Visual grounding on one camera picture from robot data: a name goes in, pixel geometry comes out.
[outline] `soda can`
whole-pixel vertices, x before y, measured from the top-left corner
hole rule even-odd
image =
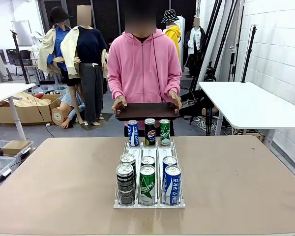
[[[167,205],[177,205],[180,195],[181,169],[178,166],[170,165],[165,169],[165,203]]]
[[[169,120],[161,119],[159,121],[159,125],[161,134],[161,145],[168,146],[171,143],[171,129]]]
[[[140,168],[140,191],[142,204],[155,204],[155,168],[151,165]]]
[[[169,165],[177,165],[177,158],[175,158],[174,156],[165,156],[163,158],[163,189],[165,189],[165,169]]]
[[[132,155],[130,153],[126,153],[124,155],[121,155],[120,164],[130,164],[133,167],[134,184],[136,185],[137,171],[136,171],[136,158],[134,157],[134,155]]]
[[[118,189],[123,192],[130,191],[135,186],[133,167],[129,164],[117,166]]]
[[[135,188],[130,191],[124,192],[119,190],[119,199],[122,205],[130,206],[134,204]]]
[[[145,136],[146,146],[153,146],[156,142],[156,128],[154,119],[146,119],[145,123]]]
[[[136,120],[128,121],[128,136],[129,136],[129,145],[136,147],[139,145],[139,128],[138,122]]]
[[[155,159],[152,156],[143,156],[141,159],[141,166],[151,165],[155,167]]]

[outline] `dark brown tray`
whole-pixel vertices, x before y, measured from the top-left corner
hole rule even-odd
[[[173,120],[179,117],[179,113],[175,113],[177,107],[171,103],[128,103],[126,107],[122,106],[118,109],[119,114],[116,118],[120,121],[145,120],[153,118],[155,120],[169,119]]]

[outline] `black hat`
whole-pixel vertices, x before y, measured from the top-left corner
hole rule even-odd
[[[179,20],[174,9],[166,10],[162,23],[169,23]]]
[[[71,17],[72,16],[69,16],[68,13],[66,13],[61,6],[56,6],[51,10],[50,22],[52,24],[56,24],[56,23],[65,21]]]

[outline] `brown table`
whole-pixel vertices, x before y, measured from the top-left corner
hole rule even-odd
[[[0,188],[0,233],[295,233],[295,177],[255,137],[176,137],[185,209],[113,209],[125,138],[47,139]]]

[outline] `hand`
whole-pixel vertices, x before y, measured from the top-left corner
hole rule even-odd
[[[124,96],[120,95],[115,99],[115,103],[112,106],[112,110],[114,111],[115,114],[119,114],[120,113],[120,106],[127,106],[127,102],[126,99],[124,98]]]
[[[56,62],[56,63],[64,63],[64,58],[63,57],[54,58],[54,62]]]
[[[78,63],[81,62],[81,60],[80,60],[78,57],[75,57],[75,58],[73,59],[73,61],[74,61],[74,63],[76,63],[76,64],[78,64]]]
[[[67,129],[69,127],[69,122],[70,122],[70,119],[67,118],[62,124],[61,124],[61,128],[62,129]]]
[[[178,107],[178,109],[175,109],[175,112],[178,113],[178,111],[181,109],[182,107],[182,103],[181,103],[181,98],[178,96],[177,93],[175,93],[174,91],[170,90],[168,93],[168,97],[173,101],[173,103],[175,104],[175,106]]]
[[[107,64],[105,60],[102,60],[102,67],[103,67],[103,71],[107,70]]]

